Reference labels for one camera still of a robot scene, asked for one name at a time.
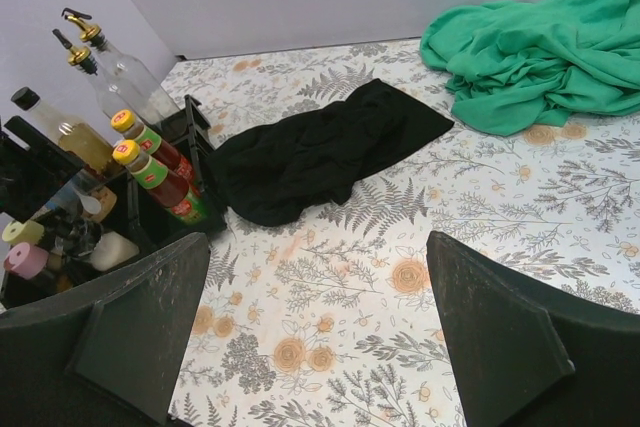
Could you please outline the black cloth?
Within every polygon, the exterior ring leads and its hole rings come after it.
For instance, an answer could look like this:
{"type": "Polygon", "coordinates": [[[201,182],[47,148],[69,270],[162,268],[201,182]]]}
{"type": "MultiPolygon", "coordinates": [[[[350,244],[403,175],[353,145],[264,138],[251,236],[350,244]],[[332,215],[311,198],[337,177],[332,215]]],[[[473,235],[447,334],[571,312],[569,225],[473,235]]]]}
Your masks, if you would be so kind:
{"type": "Polygon", "coordinates": [[[346,99],[241,132],[206,159],[223,202],[262,227],[342,205],[354,184],[411,156],[454,123],[374,79],[346,99]]]}

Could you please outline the green cloth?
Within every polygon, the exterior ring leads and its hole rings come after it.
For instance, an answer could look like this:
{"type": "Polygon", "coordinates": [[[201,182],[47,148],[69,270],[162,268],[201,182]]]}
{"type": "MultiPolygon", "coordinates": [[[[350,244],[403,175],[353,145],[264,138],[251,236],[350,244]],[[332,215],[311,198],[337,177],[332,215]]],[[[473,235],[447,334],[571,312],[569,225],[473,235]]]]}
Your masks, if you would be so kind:
{"type": "Polygon", "coordinates": [[[485,134],[639,110],[639,0],[460,6],[427,27],[419,52],[450,74],[453,116],[485,134]]]}

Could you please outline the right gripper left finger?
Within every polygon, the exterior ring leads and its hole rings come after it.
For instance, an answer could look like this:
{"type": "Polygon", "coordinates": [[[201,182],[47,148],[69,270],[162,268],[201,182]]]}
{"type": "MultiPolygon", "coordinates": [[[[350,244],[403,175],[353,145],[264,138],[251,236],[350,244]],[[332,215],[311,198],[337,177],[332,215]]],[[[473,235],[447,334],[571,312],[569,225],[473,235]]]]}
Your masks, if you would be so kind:
{"type": "Polygon", "coordinates": [[[1,316],[4,426],[173,426],[209,244],[188,234],[1,316]]]}

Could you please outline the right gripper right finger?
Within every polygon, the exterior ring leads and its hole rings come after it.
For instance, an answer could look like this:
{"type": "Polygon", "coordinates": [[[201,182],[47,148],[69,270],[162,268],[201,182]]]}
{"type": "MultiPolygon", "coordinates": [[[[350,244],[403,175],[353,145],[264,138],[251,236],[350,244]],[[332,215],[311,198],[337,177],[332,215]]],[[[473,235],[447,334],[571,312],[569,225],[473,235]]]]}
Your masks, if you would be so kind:
{"type": "Polygon", "coordinates": [[[470,426],[636,426],[639,317],[433,231],[427,265],[470,426]]]}

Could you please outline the black cap spice jar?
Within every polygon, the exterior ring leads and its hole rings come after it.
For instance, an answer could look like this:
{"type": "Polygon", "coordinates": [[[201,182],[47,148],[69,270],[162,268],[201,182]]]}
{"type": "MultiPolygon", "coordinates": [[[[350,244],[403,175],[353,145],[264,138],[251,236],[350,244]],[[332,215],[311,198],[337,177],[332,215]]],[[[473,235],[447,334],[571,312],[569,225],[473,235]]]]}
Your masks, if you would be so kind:
{"type": "Polygon", "coordinates": [[[76,259],[90,256],[107,233],[100,223],[90,219],[102,213],[99,200],[68,182],[51,202],[55,205],[51,226],[62,251],[76,259]]]}

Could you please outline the gold spout glass bottle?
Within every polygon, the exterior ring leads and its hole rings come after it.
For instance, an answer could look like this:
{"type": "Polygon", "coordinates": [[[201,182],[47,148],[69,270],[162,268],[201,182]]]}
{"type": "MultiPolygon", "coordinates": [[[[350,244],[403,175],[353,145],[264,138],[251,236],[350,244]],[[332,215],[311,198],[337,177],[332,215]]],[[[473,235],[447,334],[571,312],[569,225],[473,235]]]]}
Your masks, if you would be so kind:
{"type": "Polygon", "coordinates": [[[148,105],[129,81],[114,76],[100,65],[88,47],[75,46],[59,29],[53,29],[52,34],[67,51],[68,64],[80,71],[93,87],[98,105],[109,119],[128,109],[148,124],[153,121],[148,105]]]}

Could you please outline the yellow cap spice bottle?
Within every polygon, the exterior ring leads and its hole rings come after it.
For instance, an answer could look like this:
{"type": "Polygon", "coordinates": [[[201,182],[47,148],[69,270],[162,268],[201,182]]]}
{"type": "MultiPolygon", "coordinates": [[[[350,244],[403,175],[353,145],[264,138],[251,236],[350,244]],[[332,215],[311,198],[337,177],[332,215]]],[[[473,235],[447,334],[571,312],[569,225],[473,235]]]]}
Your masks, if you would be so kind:
{"type": "Polygon", "coordinates": [[[45,234],[45,228],[38,222],[28,220],[24,223],[17,220],[11,221],[2,232],[2,240],[9,245],[17,245],[22,242],[38,244],[45,234]]]}

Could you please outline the black compartment tray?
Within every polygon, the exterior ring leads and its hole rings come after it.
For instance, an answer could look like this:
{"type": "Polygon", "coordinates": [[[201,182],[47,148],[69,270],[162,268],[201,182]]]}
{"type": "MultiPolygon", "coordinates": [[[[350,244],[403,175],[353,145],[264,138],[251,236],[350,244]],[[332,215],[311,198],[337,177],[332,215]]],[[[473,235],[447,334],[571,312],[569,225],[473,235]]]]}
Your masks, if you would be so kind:
{"type": "MultiPolygon", "coordinates": [[[[214,152],[206,137],[210,124],[197,99],[187,95],[184,101],[185,108],[165,124],[176,126],[181,134],[172,145],[190,162],[193,181],[187,182],[150,157],[141,170],[125,171],[105,183],[116,193],[117,202],[104,225],[133,241],[142,256],[192,232],[211,237],[226,229],[224,205],[204,163],[214,152]]],[[[8,120],[5,127],[27,146],[1,133],[1,211],[24,222],[34,218],[84,164],[19,116],[8,120]]]]}

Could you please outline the dark soy sauce bottle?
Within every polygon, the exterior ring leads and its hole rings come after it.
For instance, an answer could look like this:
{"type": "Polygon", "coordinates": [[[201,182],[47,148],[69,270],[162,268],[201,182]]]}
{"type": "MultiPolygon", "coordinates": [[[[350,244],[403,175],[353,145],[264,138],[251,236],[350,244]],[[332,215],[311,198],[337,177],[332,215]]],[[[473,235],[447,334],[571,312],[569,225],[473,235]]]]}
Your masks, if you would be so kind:
{"type": "Polygon", "coordinates": [[[80,117],[62,113],[29,87],[18,89],[11,101],[40,123],[59,148],[80,158],[97,179],[109,180],[122,171],[112,157],[112,145],[80,117]]]}

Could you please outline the yellow cap sauce bottle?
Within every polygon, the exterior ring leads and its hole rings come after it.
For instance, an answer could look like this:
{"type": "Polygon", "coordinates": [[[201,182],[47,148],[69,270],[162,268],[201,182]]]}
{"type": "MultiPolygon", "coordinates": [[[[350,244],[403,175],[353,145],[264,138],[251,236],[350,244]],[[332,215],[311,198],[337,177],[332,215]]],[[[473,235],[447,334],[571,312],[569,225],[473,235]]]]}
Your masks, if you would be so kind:
{"type": "Polygon", "coordinates": [[[132,140],[122,140],[112,152],[137,183],[166,211],[187,225],[204,221],[209,212],[199,192],[132,140]]]}
{"type": "Polygon", "coordinates": [[[116,112],[111,117],[110,124],[123,138],[136,142],[142,150],[162,162],[170,170],[188,182],[194,183],[195,170],[191,162],[131,110],[123,109],[116,112]]]}

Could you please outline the white spice jar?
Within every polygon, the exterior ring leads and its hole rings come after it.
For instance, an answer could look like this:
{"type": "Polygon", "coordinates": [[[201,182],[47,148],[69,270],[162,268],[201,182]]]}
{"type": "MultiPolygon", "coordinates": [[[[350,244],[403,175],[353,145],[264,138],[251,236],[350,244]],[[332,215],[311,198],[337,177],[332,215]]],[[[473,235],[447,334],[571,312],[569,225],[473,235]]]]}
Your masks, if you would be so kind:
{"type": "Polygon", "coordinates": [[[89,263],[99,272],[106,272],[140,253],[139,247],[115,231],[102,235],[89,256],[89,263]]]}

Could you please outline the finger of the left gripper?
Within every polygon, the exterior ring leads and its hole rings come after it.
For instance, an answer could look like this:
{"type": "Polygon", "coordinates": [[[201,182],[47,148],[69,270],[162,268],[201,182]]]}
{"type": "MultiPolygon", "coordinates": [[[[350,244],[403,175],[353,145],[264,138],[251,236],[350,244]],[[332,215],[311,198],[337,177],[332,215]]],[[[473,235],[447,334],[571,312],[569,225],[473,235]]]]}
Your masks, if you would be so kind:
{"type": "Polygon", "coordinates": [[[85,166],[20,116],[1,127],[1,212],[29,220],[85,166]]]}

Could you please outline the tall gold spout bottle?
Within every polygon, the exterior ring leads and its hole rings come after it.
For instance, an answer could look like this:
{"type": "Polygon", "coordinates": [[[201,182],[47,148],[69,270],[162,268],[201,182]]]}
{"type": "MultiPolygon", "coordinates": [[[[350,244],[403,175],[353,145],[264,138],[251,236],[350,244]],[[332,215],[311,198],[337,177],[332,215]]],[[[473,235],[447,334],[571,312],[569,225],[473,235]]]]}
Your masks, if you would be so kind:
{"type": "Polygon", "coordinates": [[[80,40],[93,49],[100,64],[124,85],[124,98],[133,105],[142,119],[159,125],[177,114],[180,108],[162,88],[161,83],[138,58],[121,52],[92,22],[92,16],[66,7],[62,17],[80,29],[80,40]]]}

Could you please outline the pink cap spice bottle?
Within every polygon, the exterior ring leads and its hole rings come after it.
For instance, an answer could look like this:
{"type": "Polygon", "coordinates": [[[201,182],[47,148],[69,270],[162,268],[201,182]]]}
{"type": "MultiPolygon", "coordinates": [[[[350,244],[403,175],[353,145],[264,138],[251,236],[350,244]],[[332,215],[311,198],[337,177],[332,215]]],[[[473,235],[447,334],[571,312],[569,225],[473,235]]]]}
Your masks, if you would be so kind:
{"type": "Polygon", "coordinates": [[[7,253],[3,266],[10,273],[31,280],[46,267],[49,252],[27,242],[14,245],[7,253]]]}

